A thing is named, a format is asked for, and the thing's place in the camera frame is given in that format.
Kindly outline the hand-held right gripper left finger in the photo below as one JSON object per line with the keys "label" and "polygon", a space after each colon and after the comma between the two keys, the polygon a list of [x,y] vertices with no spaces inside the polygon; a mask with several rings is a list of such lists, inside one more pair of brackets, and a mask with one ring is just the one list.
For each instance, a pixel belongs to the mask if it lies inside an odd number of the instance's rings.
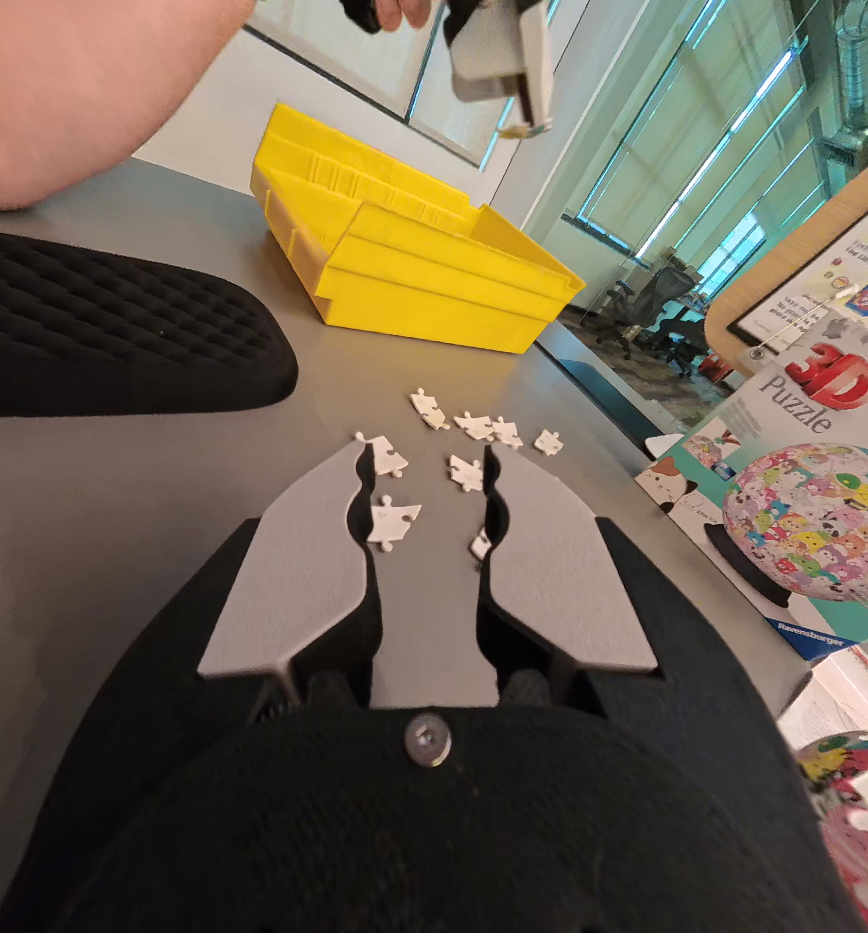
{"label": "hand-held right gripper left finger", "polygon": [[370,701],[381,598],[368,548],[376,480],[354,439],[286,488],[261,515],[197,672],[263,674],[300,702],[311,678],[341,674]]}

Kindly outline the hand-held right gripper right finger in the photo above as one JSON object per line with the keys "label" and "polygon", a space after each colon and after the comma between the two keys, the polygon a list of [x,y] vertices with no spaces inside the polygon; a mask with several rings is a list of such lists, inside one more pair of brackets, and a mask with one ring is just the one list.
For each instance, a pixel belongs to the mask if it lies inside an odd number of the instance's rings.
{"label": "hand-held right gripper right finger", "polygon": [[659,662],[616,568],[596,513],[522,454],[484,454],[484,530],[476,639],[499,694],[515,681],[550,702],[582,674],[651,675]]}

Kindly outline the white puzzle pieces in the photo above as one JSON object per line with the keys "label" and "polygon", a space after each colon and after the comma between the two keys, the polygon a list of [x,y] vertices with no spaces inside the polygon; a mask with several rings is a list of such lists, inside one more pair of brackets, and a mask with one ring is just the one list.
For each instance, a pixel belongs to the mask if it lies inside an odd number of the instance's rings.
{"label": "white puzzle pieces", "polygon": [[[491,418],[488,415],[472,416],[466,412],[461,416],[448,419],[440,409],[435,397],[428,395],[423,388],[418,388],[408,396],[416,413],[433,430],[448,430],[451,425],[461,429],[466,437],[486,442],[493,442],[520,449],[523,445],[517,426],[506,421],[502,416]],[[384,436],[367,438],[357,432],[354,439],[370,447],[373,453],[373,466],[376,476],[400,478],[408,466],[406,460]],[[452,454],[448,457],[448,477],[464,493],[481,493],[484,490],[484,465],[480,460],[466,461]],[[384,553],[390,553],[393,544],[404,539],[410,525],[419,517],[421,506],[395,506],[390,496],[381,497],[378,505],[371,507],[372,530],[368,541],[376,544]]]}

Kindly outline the partly built puzzle ball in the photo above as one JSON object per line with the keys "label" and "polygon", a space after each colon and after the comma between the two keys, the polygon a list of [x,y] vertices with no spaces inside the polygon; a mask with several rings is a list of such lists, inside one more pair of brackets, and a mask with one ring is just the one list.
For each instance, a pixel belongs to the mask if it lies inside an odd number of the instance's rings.
{"label": "partly built puzzle ball", "polygon": [[816,740],[797,762],[828,853],[868,927],[868,732]]}

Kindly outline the person's left forearm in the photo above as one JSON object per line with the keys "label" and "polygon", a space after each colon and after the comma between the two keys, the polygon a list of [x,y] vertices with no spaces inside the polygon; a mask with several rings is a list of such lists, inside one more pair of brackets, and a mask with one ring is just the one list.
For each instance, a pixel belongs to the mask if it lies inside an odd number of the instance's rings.
{"label": "person's left forearm", "polygon": [[109,169],[178,110],[251,1],[0,1],[0,211]]}

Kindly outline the printed puzzle box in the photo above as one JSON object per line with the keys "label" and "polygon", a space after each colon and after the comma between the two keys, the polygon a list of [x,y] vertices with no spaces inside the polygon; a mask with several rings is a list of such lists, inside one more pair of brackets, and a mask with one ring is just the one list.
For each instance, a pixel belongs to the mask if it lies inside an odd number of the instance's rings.
{"label": "printed puzzle box", "polygon": [[868,643],[868,326],[831,311],[636,478],[807,660]]}

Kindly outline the person's left hand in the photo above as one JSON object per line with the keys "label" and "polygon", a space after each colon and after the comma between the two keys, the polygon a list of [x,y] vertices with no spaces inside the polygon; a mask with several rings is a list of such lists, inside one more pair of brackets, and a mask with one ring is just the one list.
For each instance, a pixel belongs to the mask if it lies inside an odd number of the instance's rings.
{"label": "person's left hand", "polygon": [[372,6],[381,30],[395,33],[405,22],[415,30],[428,25],[440,1],[373,1]]}

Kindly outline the yellow plastic bin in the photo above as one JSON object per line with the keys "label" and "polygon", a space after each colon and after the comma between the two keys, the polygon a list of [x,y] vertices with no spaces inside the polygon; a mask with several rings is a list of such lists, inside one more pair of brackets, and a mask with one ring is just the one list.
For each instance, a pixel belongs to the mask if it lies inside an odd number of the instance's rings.
{"label": "yellow plastic bin", "polygon": [[250,187],[328,326],[521,355],[586,286],[491,206],[286,104]]}

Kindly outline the black office chair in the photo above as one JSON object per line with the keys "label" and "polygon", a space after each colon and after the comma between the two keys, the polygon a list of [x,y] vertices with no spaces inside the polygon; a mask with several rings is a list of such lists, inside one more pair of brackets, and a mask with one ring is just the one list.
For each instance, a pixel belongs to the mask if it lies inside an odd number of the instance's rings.
{"label": "black office chair", "polygon": [[680,317],[661,322],[655,332],[658,345],[668,342],[671,346],[666,356],[668,363],[676,363],[680,378],[689,379],[693,372],[693,362],[699,356],[707,356],[709,344],[705,335],[705,319],[696,321]]}
{"label": "black office chair", "polygon": [[669,301],[683,297],[697,284],[696,276],[673,265],[667,265],[658,271],[641,289],[636,292],[626,282],[617,280],[615,288],[609,288],[605,294],[611,299],[608,314],[603,314],[603,323],[599,327],[596,344],[614,340],[623,350],[623,358],[630,360],[630,342],[633,337],[626,334],[630,330],[634,336],[651,326]]}

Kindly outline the folded instruction leaflet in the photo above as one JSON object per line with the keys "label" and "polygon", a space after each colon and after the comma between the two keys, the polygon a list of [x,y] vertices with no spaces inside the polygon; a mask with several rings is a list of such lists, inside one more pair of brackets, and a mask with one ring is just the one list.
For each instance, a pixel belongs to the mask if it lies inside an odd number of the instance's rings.
{"label": "folded instruction leaflet", "polygon": [[868,654],[853,646],[822,659],[777,726],[793,752],[840,734],[868,733]]}

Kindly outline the rounded wooden board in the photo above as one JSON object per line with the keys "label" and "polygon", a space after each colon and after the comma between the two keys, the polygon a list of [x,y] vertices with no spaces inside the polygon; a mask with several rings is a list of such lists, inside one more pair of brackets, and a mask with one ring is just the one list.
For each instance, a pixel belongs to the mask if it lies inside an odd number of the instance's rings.
{"label": "rounded wooden board", "polygon": [[705,336],[710,348],[725,364],[745,377],[754,374],[754,368],[741,359],[750,346],[732,331],[736,322],[776,293],[867,215],[868,168],[847,182],[830,201],[724,289],[707,312]]}

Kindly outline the black cushioned pad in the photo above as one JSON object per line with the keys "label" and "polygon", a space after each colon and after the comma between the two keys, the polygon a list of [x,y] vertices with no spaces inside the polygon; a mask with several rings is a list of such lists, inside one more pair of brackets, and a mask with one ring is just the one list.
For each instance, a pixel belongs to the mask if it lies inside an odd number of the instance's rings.
{"label": "black cushioned pad", "polygon": [[241,286],[0,232],[0,418],[248,411],[290,397],[299,373]]}

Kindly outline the black framed printed sheet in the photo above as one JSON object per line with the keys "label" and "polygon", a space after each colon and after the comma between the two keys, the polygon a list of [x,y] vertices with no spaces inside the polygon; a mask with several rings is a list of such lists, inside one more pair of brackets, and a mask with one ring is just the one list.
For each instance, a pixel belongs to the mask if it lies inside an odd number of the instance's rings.
{"label": "black framed printed sheet", "polygon": [[868,212],[743,312],[731,333],[778,355],[832,311],[868,328]]}

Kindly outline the silver ventilation duct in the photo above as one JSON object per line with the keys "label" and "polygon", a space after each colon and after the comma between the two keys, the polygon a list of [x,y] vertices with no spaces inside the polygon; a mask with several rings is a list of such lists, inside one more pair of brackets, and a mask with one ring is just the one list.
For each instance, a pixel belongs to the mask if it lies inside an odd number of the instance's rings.
{"label": "silver ventilation duct", "polygon": [[851,180],[868,168],[868,1],[835,2],[834,13],[837,127],[822,151]]}

